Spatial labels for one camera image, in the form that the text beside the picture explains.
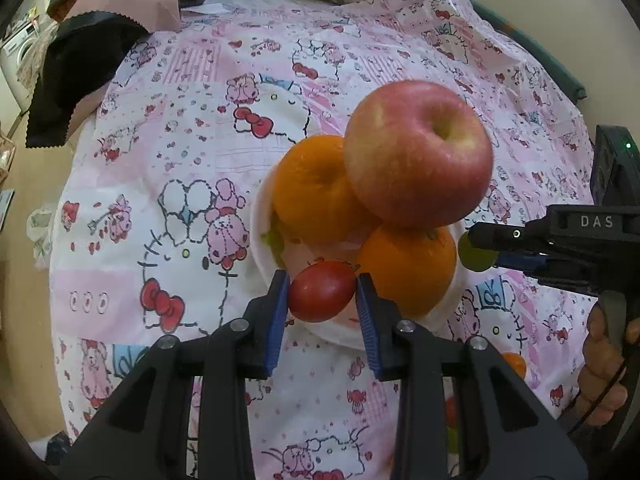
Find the blanket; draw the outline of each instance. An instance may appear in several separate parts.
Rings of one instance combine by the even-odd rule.
[[[465,225],[591,203],[579,111],[469,0],[206,3],[180,33],[131,49],[80,135],[60,199],[50,301],[72,438],[159,336],[207,335],[266,292],[247,236],[260,180],[295,142],[343,134],[380,85],[443,84],[484,123],[494,175]],[[522,355],[526,383],[559,415],[577,393],[592,303],[491,269],[469,280],[439,335],[481,334]],[[399,390],[375,380],[363,352],[290,320],[273,377],[246,384],[257,478],[388,478]]]

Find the apple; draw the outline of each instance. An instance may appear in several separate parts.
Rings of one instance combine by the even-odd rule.
[[[484,198],[494,156],[480,119],[455,92],[427,81],[389,83],[351,115],[344,161],[356,197],[384,221],[433,229]]]

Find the bolt head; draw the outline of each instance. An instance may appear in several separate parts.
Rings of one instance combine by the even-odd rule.
[[[179,342],[180,340],[175,335],[167,334],[158,339],[156,344],[158,345],[159,349],[168,350],[169,348],[173,348],[174,346],[176,346]]]
[[[471,348],[474,350],[486,350],[489,346],[489,342],[481,335],[475,335],[469,340]]]
[[[398,330],[403,333],[411,333],[415,330],[415,323],[409,319],[398,321]]]
[[[245,318],[239,317],[233,320],[229,326],[234,332],[244,332],[249,328],[249,322]]]

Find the bed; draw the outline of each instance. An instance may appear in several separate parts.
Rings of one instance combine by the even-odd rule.
[[[178,34],[135,44],[79,136],[50,263],[72,438],[159,336],[211,333],[266,292],[231,225],[248,229],[261,179],[294,142],[342,134],[382,84],[441,83],[483,121],[494,176],[466,226],[523,224],[548,204],[592,203],[580,112],[469,0],[207,0],[202,12],[185,14]],[[214,250],[213,229],[234,243]],[[558,416],[577,393],[592,304],[491,269],[468,280],[438,334],[479,333],[522,355],[526,383]],[[362,352],[289,323],[274,376],[246,386],[257,478],[382,478],[398,399],[399,385],[377,382]],[[198,403],[196,382],[193,434]],[[195,473],[196,438],[188,447]]]

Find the orange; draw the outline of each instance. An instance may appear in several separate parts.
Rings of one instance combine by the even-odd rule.
[[[285,154],[276,168],[273,207],[310,244],[342,242],[374,221],[351,190],[338,136],[308,137]]]
[[[431,231],[382,225],[358,253],[358,272],[371,274],[381,298],[403,316],[428,314],[443,298],[456,270],[456,245],[446,227]]]
[[[523,357],[512,352],[505,352],[502,354],[502,357],[504,357],[505,361],[509,363],[509,366],[515,370],[519,377],[524,379],[524,376],[527,375],[527,362]]]

